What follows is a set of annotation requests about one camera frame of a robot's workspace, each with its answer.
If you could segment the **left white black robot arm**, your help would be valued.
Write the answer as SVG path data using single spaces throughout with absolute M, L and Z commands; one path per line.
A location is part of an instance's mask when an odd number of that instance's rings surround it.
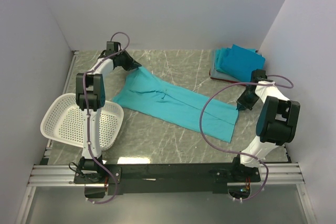
M 100 115 L 106 102 L 104 77 L 116 67 L 131 71 L 140 66 L 120 42 L 109 41 L 93 67 L 76 75 L 76 104 L 83 116 L 83 150 L 77 173 L 85 171 L 93 183 L 101 182 L 108 173 L 99 141 Z

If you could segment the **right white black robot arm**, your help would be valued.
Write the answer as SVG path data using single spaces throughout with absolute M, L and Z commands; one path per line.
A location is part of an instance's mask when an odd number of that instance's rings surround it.
M 258 100 L 263 102 L 256 124 L 256 136 L 233 161 L 230 175 L 241 182 L 257 173 L 259 161 L 272 150 L 290 143 L 296 133 L 300 103 L 284 96 L 276 86 L 265 86 L 272 81 L 261 69 L 252 71 L 251 82 L 237 100 L 237 110 L 252 110 Z

